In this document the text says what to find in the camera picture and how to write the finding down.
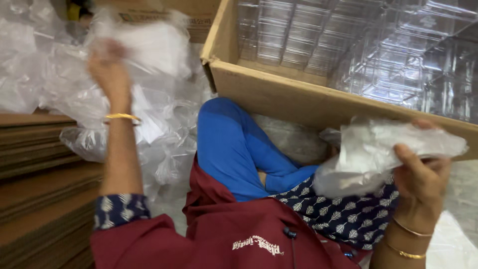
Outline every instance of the maroon jacket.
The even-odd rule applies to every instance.
[[[274,198],[236,202],[227,188],[206,174],[195,160],[183,212],[186,237],[176,233],[163,214],[91,236],[98,269],[110,268],[271,268],[357,269],[367,252],[349,259],[350,251],[315,234],[289,207]],[[296,232],[293,240],[283,229]]]

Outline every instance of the knee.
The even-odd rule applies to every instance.
[[[205,102],[201,107],[201,110],[199,111],[199,115],[204,112],[218,113],[232,110],[235,108],[237,108],[237,105],[231,99],[225,97],[218,97]]]

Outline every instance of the stack of flattened cardboard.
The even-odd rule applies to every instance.
[[[0,268],[93,266],[89,236],[103,166],[60,145],[61,129],[74,124],[0,115]]]
[[[75,124],[66,116],[0,114],[0,180],[81,160],[58,138]]]

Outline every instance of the leaf print fabric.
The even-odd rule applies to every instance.
[[[101,196],[96,200],[94,229],[106,230],[150,217],[144,195],[122,193]]]
[[[374,193],[329,199],[316,196],[313,176],[274,197],[291,207],[316,233],[355,248],[371,250],[380,242],[398,203],[390,176]]]

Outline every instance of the open cardboard box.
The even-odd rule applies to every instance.
[[[324,87],[326,78],[296,69],[239,59],[237,0],[222,0],[201,60],[214,90],[248,112],[324,129],[339,128],[353,116],[402,121],[425,118],[468,141],[457,160],[478,158],[478,125],[426,114]]]

